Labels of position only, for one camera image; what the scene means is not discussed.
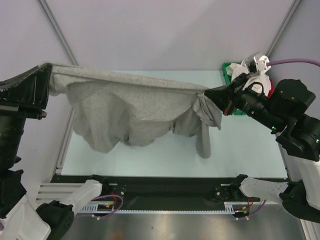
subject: white wall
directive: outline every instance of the white wall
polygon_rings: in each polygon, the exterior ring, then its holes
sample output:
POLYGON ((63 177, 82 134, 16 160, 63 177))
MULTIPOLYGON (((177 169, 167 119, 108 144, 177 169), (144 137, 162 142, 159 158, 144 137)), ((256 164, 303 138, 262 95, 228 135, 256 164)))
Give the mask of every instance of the white wall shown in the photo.
MULTIPOLYGON (((0 80, 18 75, 43 61, 68 63, 35 0, 10 0, 0 7, 0 80)), ((34 198, 49 176, 60 147, 70 105, 64 95, 50 97, 43 120, 27 119, 14 169, 34 198)))
MULTIPOLYGON (((276 48, 271 60, 287 58, 309 58, 320 61, 320 1, 302 2, 292 23, 276 48)), ((282 79, 301 79, 316 95, 307 114, 320 119, 320 68, 310 64, 291 63, 273 66, 272 77, 275 81, 282 79)), ((293 164, 293 158, 286 156, 290 175, 294 180, 300 179, 300 173, 293 164)), ((320 225, 314 224, 317 237, 320 238, 320 225)))
POLYGON ((294 0, 47 2, 82 66, 218 70, 266 52, 294 0))

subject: metal frame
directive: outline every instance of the metal frame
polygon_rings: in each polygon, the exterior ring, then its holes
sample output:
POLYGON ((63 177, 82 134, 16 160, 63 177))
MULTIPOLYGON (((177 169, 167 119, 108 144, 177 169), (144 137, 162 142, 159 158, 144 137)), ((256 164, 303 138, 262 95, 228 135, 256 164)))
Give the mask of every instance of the metal frame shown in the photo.
MULTIPOLYGON (((35 208, 38 208, 43 203, 50 203, 54 200, 62 200, 66 199, 70 194, 75 192, 78 188, 81 188, 82 183, 43 183, 40 186, 36 201, 35 208)), ((88 203, 79 213, 90 213, 90 214, 107 214, 111 211, 100 211, 98 210, 99 205, 114 205, 113 200, 103 200, 103 201, 92 201, 88 203)), ((201 210, 201 211, 193 211, 193 210, 178 210, 178 211, 160 211, 160 210, 119 210, 119 213, 148 213, 148 214, 234 214, 235 211, 233 206, 236 205, 246 205, 246 202, 225 202, 224 210, 201 210)))
MULTIPOLYGON (((36 201, 43 203, 65 198, 66 194, 80 187, 88 178, 86 175, 56 174, 51 183, 41 185, 36 201)), ((246 206, 248 204, 246 197, 237 202, 215 200, 218 188, 228 186, 234 180, 233 177, 108 176, 110 192, 122 196, 125 200, 122 213, 234 214, 230 207, 246 206)), ((285 181, 283 178, 264 180, 285 181)), ((258 205, 260 199, 254 198, 254 201, 258 205)))
POLYGON ((286 32, 288 26, 290 25, 290 23, 292 22, 292 19, 294 18, 296 12, 298 11, 299 7, 301 6, 301 3, 304 0, 294 0, 294 2, 292 3, 288 13, 286 14, 279 30, 277 31, 277 33, 275 34, 274 39, 272 40, 272 43, 268 49, 268 51, 266 52, 266 55, 270 58, 273 54, 273 52, 275 51, 275 49, 277 48, 280 40, 282 39, 282 36, 284 35, 284 33, 286 32))
MULTIPOLYGON (((276 33, 266 55, 268 57, 271 57, 274 50, 276 49, 278 43, 280 42, 282 36, 284 35, 284 33, 286 32, 287 27, 289 26, 290 22, 292 21, 295 13, 297 12, 299 6, 301 5, 303 0, 295 0, 293 2, 293 4, 291 5, 290 10, 288 11, 287 15, 285 16, 281 27, 279 28, 278 32, 276 33)), ((73 65, 78 65, 78 62, 73 54, 73 51, 71 50, 65 36, 63 35, 61 28, 59 27, 52 11, 50 10, 50 7, 48 5, 48 3, 46 2, 46 0, 37 0, 37 2, 39 3, 40 8, 43 11, 44 16, 46 17, 46 19, 48 20, 49 25, 51 26, 54 34, 56 35, 62 49, 64 50, 67 58, 69 59, 70 63, 73 65)), ((69 146, 69 142, 70 142, 70 138, 72 135, 72 124, 74 121, 74 116, 75 113, 72 110, 69 113, 69 120, 67 122, 67 126, 65 129, 65 134, 63 136, 62 142, 61 142, 61 146, 60 146, 60 151, 58 154, 58 157, 56 159, 56 167, 55 167, 55 171, 52 173, 53 177, 52 180, 54 180, 54 178, 56 178, 55 180, 57 180, 59 178, 59 175, 61 174, 62 171, 62 167, 64 165, 64 161, 65 161, 65 157, 66 157, 66 153, 67 153, 67 149, 69 146)), ((287 162, 286 162, 286 157, 285 154, 283 153, 283 150, 280 148, 282 157, 283 157, 283 161, 284 161, 284 165, 287 167, 287 162)), ((308 222, 308 221, 301 221, 305 236, 307 240, 315 240, 320 238, 320 233, 317 232, 317 228, 315 227, 315 225, 312 222, 308 222)))

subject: fabric fold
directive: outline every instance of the fabric fold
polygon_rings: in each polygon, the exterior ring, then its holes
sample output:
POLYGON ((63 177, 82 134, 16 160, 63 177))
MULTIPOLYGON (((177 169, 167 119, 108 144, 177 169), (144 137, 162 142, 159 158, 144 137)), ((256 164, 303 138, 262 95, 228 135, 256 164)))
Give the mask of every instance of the fabric fold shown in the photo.
POLYGON ((204 95, 205 86, 156 77, 52 64, 49 93, 66 94, 75 111, 74 131, 96 151, 118 142, 147 146, 172 131, 197 136, 202 158, 211 154, 209 127, 222 114, 204 95))

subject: green box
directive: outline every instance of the green box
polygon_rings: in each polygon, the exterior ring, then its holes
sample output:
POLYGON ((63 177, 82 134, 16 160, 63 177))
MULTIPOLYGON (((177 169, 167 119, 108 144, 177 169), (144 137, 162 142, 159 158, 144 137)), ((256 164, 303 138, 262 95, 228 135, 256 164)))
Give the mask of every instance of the green box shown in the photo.
MULTIPOLYGON (((227 74, 227 70, 226 67, 229 67, 231 64, 231 62, 225 62, 224 64, 222 64, 222 72, 223 72, 223 76, 224 76, 224 80, 225 80, 225 84, 229 85, 231 83, 231 76, 229 76, 227 74)), ((234 115, 246 115, 243 111, 237 109, 234 113, 234 115)))

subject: stainless steel surface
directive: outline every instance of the stainless steel surface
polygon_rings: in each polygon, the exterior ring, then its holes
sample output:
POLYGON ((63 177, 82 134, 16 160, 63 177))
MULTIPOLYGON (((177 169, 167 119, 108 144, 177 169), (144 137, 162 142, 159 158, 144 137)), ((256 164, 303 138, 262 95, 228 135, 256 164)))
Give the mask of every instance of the stainless steel surface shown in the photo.
POLYGON ((320 224, 301 220, 301 225, 304 230, 306 240, 320 239, 320 224))
POLYGON ((280 205, 249 220, 231 215, 115 214, 76 218, 63 240, 305 240, 300 221, 280 205))
POLYGON ((287 15, 285 16, 283 23, 281 24, 278 32, 276 33, 271 46, 269 47, 268 51, 266 52, 266 55, 270 58, 278 46, 282 36, 286 32, 286 29, 288 28, 289 24, 291 23, 292 19, 294 18, 296 12, 299 9, 299 6, 301 5, 303 0, 295 0, 293 4, 291 5, 290 10, 288 11, 287 15))

